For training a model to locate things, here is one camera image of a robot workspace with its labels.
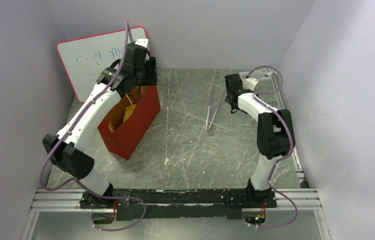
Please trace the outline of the red framed whiteboard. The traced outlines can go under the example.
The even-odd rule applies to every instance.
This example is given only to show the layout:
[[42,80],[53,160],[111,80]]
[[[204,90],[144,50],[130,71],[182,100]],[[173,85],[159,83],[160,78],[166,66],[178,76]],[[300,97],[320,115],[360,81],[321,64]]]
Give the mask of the red framed whiteboard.
[[83,103],[91,95],[100,73],[122,58],[125,30],[100,33],[59,42],[56,50],[76,99]]

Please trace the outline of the red paper bag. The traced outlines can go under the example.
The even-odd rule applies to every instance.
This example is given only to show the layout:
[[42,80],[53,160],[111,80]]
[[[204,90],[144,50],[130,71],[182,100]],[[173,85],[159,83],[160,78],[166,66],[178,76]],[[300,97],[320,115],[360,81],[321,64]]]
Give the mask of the red paper bag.
[[158,88],[142,86],[112,106],[97,127],[109,152],[129,160],[161,110]]

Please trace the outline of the small white card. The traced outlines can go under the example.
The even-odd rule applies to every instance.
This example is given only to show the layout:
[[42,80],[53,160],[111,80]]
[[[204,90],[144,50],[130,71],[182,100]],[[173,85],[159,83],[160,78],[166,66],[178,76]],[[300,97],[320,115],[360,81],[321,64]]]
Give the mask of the small white card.
[[254,72],[248,73],[245,78],[254,78],[258,81],[266,81],[266,80],[271,80],[272,76],[274,75],[273,70],[267,70],[267,69],[258,69],[255,70]]

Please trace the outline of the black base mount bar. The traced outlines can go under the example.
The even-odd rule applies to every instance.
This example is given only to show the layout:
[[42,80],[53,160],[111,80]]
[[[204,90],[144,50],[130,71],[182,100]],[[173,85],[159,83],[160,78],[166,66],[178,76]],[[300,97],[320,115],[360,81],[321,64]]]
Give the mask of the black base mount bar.
[[114,199],[84,192],[81,209],[111,210],[116,220],[225,217],[243,219],[246,209],[276,208],[275,193],[246,188],[114,189]]

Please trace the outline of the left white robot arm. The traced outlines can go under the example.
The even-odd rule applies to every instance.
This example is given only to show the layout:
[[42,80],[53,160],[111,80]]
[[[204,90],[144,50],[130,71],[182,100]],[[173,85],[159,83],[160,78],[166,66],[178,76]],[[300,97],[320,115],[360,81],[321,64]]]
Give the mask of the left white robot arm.
[[42,140],[48,153],[46,159],[89,190],[101,208],[112,205],[114,188],[95,169],[94,159],[85,154],[88,141],[103,118],[125,95],[135,88],[156,83],[156,59],[147,47],[128,43],[122,58],[99,74],[90,96],[67,125]]

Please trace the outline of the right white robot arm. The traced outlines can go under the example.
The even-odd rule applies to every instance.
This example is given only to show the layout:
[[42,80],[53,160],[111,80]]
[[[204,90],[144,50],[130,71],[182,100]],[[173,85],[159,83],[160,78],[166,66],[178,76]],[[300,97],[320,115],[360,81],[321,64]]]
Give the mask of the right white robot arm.
[[292,115],[288,109],[278,109],[265,103],[254,92],[256,80],[241,79],[238,73],[224,77],[226,98],[231,113],[242,111],[257,122],[256,144],[259,160],[245,194],[251,207],[258,207],[265,199],[263,191],[273,189],[272,180],[279,163],[289,158],[295,147]]

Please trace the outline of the white handled metal tongs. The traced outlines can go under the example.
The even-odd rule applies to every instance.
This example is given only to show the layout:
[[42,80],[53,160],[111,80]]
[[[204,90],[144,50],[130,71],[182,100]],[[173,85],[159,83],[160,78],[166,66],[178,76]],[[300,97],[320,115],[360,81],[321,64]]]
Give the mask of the white handled metal tongs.
[[[217,114],[218,108],[219,108],[219,100],[213,101],[213,94],[209,94],[209,99],[208,99],[208,108],[207,108],[207,116],[206,116],[206,124],[205,124],[205,131],[209,132],[211,129],[211,126],[214,122],[215,116]],[[213,105],[215,105],[215,110],[212,113],[212,108]]]

